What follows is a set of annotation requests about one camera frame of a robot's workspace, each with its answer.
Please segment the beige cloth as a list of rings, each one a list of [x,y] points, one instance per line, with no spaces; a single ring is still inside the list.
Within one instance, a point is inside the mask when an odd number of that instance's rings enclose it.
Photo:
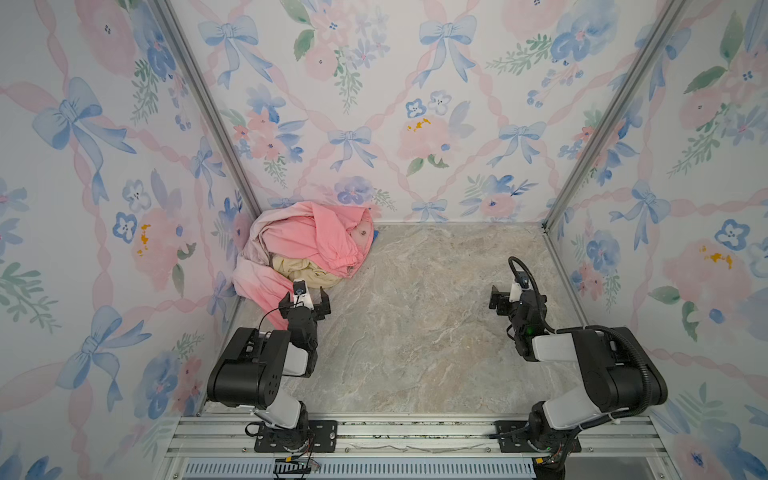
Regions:
[[[309,288],[332,288],[341,282],[341,278],[326,272],[307,259],[291,259],[274,255],[272,268],[291,281],[304,280]]]

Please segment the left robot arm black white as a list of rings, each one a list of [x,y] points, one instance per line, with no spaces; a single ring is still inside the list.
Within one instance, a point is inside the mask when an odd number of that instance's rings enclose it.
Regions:
[[[285,330],[263,332],[240,327],[215,364],[206,387],[209,400],[229,408],[249,408],[257,418],[245,434],[258,453],[301,455],[322,449],[327,429],[312,422],[306,405],[281,390],[282,379],[309,378],[318,360],[318,323],[331,314],[323,288],[314,302],[303,281],[293,283],[275,309]]]

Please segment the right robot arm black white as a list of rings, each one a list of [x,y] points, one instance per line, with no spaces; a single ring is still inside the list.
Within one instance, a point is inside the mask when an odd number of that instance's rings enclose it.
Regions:
[[[560,470],[580,449],[580,433],[665,403],[668,388],[628,328],[592,325],[550,332],[545,301],[534,289],[510,293],[492,288],[489,308],[508,318],[507,336],[523,360],[572,363],[580,383],[535,403],[524,422],[495,422],[490,437],[503,453],[536,453],[536,465]]]

